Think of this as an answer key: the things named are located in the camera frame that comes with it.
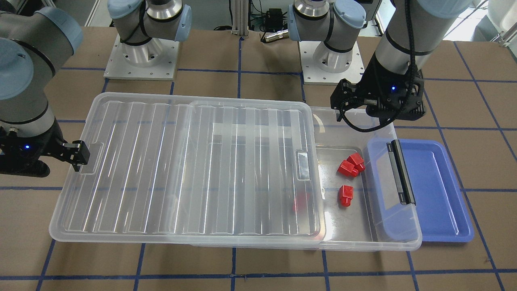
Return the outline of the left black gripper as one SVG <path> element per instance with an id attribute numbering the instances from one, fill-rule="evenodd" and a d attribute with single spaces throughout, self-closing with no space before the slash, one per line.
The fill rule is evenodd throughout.
<path id="1" fill-rule="evenodd" d="M 344 111 L 363 105 L 369 116 L 384 121 L 398 110 L 398 120 L 416 121 L 427 112 L 422 100 L 423 87 L 421 71 L 415 65 L 407 66 L 403 74 L 396 74 L 372 57 L 357 84 L 340 80 L 330 96 L 330 107 L 336 110 L 337 122 L 343 120 Z"/>

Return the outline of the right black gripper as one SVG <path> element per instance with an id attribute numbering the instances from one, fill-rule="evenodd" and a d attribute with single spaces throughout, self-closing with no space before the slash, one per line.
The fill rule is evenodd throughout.
<path id="1" fill-rule="evenodd" d="M 90 151 L 83 140 L 65 143 L 57 121 L 44 133 L 33 137 L 19 137 L 18 133 L 1 127 L 0 173 L 27 177 L 47 177 L 49 166 L 41 156 L 68 162 L 78 173 L 89 162 Z"/>

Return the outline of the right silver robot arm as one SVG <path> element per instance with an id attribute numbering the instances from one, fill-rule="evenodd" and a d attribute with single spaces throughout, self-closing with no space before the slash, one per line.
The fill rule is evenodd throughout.
<path id="1" fill-rule="evenodd" d="M 131 64 L 146 65 L 160 55 L 158 39 L 186 41 L 192 9 L 181 0 L 109 0 L 107 11 Z M 83 140 L 63 138 L 44 88 L 74 55 L 83 31 L 67 12 L 45 6 L 33 15 L 16 14 L 1 2 L 0 121 L 1 173 L 46 177 L 50 168 L 41 156 L 69 163 L 78 172 L 89 161 Z M 146 49 L 149 59 L 137 55 Z"/>

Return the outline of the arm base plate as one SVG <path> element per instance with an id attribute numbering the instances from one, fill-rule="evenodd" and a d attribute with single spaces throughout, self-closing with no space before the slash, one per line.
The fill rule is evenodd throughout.
<path id="1" fill-rule="evenodd" d="M 173 81 L 181 42 L 153 38 L 142 46 L 122 44 L 117 35 L 106 64 L 110 80 Z"/>
<path id="2" fill-rule="evenodd" d="M 364 65 L 357 42 L 351 51 L 331 51 L 322 41 L 299 41 L 300 61 L 305 84 L 337 85 L 347 79 L 358 83 L 364 73 Z"/>

